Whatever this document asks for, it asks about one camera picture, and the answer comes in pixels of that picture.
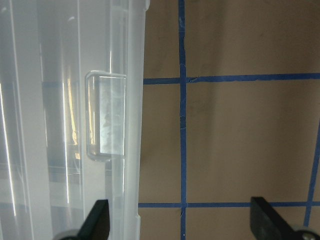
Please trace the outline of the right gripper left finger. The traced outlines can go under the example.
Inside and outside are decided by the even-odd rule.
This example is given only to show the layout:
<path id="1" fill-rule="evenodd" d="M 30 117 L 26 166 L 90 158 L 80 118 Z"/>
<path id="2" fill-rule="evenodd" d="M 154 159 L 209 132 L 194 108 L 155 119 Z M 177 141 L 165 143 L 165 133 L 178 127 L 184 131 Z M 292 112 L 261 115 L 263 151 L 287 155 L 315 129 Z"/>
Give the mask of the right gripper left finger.
<path id="1" fill-rule="evenodd" d="M 59 233 L 57 240 L 107 240 L 111 232 L 110 210 L 107 199 L 97 200 L 80 229 L 74 233 Z"/>

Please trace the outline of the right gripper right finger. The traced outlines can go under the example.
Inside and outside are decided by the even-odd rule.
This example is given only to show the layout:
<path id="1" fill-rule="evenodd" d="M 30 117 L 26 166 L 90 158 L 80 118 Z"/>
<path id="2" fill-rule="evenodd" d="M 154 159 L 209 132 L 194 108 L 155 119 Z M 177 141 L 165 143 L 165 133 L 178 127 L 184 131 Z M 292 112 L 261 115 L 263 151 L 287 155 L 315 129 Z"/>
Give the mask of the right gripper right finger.
<path id="1" fill-rule="evenodd" d="M 257 240 L 318 240 L 309 229 L 292 228 L 261 196 L 250 198 L 250 230 Z"/>

